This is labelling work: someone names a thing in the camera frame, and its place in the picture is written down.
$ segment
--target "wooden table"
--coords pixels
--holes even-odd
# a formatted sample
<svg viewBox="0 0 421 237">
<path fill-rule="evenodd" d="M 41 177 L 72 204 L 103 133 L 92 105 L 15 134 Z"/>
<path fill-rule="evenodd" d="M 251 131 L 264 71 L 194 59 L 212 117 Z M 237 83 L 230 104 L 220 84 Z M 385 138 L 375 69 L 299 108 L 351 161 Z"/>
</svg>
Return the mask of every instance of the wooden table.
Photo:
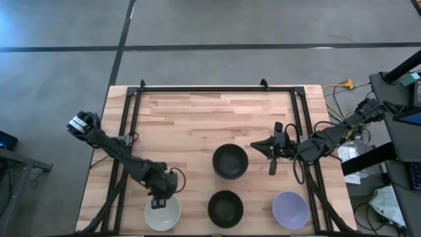
<svg viewBox="0 0 421 237">
<path fill-rule="evenodd" d="M 118 135 L 126 88 L 112 86 L 109 90 L 102 120 L 102 129 L 109 136 Z M 322 88 L 305 86 L 305 91 L 312 123 L 329 120 Z M 130 108 L 128 124 L 132 111 Z M 301 107 L 300 113 L 302 124 L 305 124 Z M 169 231 L 156 232 L 147 226 L 143 214 L 150 196 L 129 178 L 120 233 L 314 234 L 311 216 L 304 228 L 294 231 L 278 225 L 272 216 L 273 199 L 282 191 L 297 192 L 308 200 L 306 186 L 299 185 L 294 178 L 291 161 L 280 159 L 276 176 L 269 176 L 269 161 L 250 147 L 251 142 L 273 134 L 276 121 L 284 126 L 294 123 L 291 97 L 287 92 L 142 93 L 136 127 L 140 138 L 134 144 L 133 155 L 165 161 L 169 167 L 182 169 L 187 177 L 187 185 L 183 192 L 175 194 L 182 206 L 178 224 Z M 295 131 L 291 129 L 288 132 L 295 140 Z M 234 182 L 217 178 L 212 169 L 213 152 L 227 143 L 240 145 L 249 157 L 247 172 Z M 104 151 L 96 150 L 92 162 L 105 155 Z M 320 164 L 330 203 L 345 222 L 356 229 L 339 161 L 327 157 L 321 159 Z M 111 167 L 112 159 L 106 159 L 90 170 L 76 230 L 87 226 L 104 203 Z M 233 228 L 218 228 L 207 214 L 208 201 L 219 190 L 232 190 L 243 201 L 244 216 Z M 114 222 L 115 205 L 110 223 Z M 320 203 L 318 213 L 324 226 Z"/>
</svg>

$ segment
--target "desk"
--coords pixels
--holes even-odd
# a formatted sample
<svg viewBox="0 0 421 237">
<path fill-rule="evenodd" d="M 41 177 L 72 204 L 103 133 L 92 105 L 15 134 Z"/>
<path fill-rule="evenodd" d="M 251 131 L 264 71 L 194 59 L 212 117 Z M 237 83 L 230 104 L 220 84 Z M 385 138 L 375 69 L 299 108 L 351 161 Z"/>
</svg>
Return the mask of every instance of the desk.
<svg viewBox="0 0 421 237">
<path fill-rule="evenodd" d="M 122 118 L 127 86 L 110 87 L 102 119 L 102 128 L 116 136 Z M 329 120 L 320 86 L 305 86 L 312 123 Z M 292 162 L 280 159 L 276 176 L 268 175 L 269 161 L 250 147 L 251 142 L 273 134 L 274 123 L 294 123 L 291 97 L 284 92 L 153 92 L 141 94 L 133 155 L 154 161 L 165 161 L 169 167 L 181 168 L 187 177 L 180 200 L 182 214 L 178 224 L 166 232 L 151 230 L 144 219 L 147 191 L 131 178 L 128 180 L 121 234 L 312 234 L 310 220 L 301 230 L 287 230 L 272 216 L 272 202 L 277 194 L 291 190 L 306 200 L 307 188 L 294 178 Z M 295 131 L 288 131 L 295 139 Z M 249 168 L 240 179 L 226 182 L 212 169 L 216 148 L 234 143 L 245 149 Z M 92 162 L 106 154 L 98 149 Z M 351 227 L 356 228 L 345 180 L 339 161 L 321 159 L 324 183 L 329 201 Z M 76 230 L 92 220 L 105 201 L 111 174 L 112 159 L 106 159 L 89 172 Z M 207 203 L 218 190 L 233 190 L 243 201 L 245 212 L 241 222 L 229 229 L 212 224 Z M 320 222 L 324 222 L 320 204 Z M 111 211 L 113 223 L 115 208 Z"/>
<path fill-rule="evenodd" d="M 409 89 L 403 87 L 401 84 L 391 86 L 386 84 L 379 74 L 370 75 L 370 82 L 372 89 L 379 102 L 383 100 L 392 103 L 407 105 L 409 102 Z M 421 146 L 419 138 L 421 136 L 421 127 L 402 122 L 395 122 L 392 119 L 392 114 L 387 113 L 385 117 L 385 124 L 392 141 L 396 157 L 404 162 L 420 162 L 419 155 L 421 154 Z M 408 174 L 405 169 L 405 164 L 399 161 L 386 161 L 386 168 L 389 173 L 390 180 L 396 182 L 406 188 L 409 188 Z M 393 184 L 397 201 L 405 224 L 409 230 L 410 236 L 421 236 L 420 212 L 418 208 L 421 206 L 421 192 L 408 191 L 402 187 Z"/>
</svg>

